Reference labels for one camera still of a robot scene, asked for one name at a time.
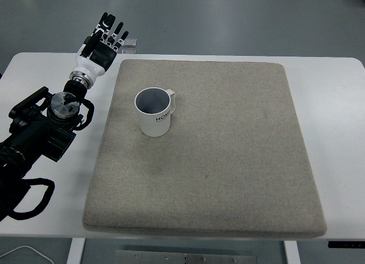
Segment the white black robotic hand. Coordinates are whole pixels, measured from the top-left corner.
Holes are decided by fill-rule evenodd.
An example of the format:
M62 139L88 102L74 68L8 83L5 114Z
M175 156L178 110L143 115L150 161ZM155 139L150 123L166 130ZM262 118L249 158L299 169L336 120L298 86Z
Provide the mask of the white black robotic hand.
M70 80L79 82L88 90L111 67L128 36L128 31L122 31L123 22L113 29L115 19L114 15L103 13L76 54L76 66L70 73Z

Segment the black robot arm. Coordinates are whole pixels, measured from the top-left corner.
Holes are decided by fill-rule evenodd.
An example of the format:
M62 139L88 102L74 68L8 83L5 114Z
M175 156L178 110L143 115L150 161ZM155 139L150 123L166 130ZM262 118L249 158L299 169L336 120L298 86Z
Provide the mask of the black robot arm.
M85 98L86 86L69 80L63 91L51 94L42 87L9 113L13 120L10 136L1 142L1 218L27 220L44 211L55 189L52 180L26 179L25 175L41 157L58 161L73 142L76 131L87 127L94 105ZM32 186L45 186L40 203L28 212L16 212Z

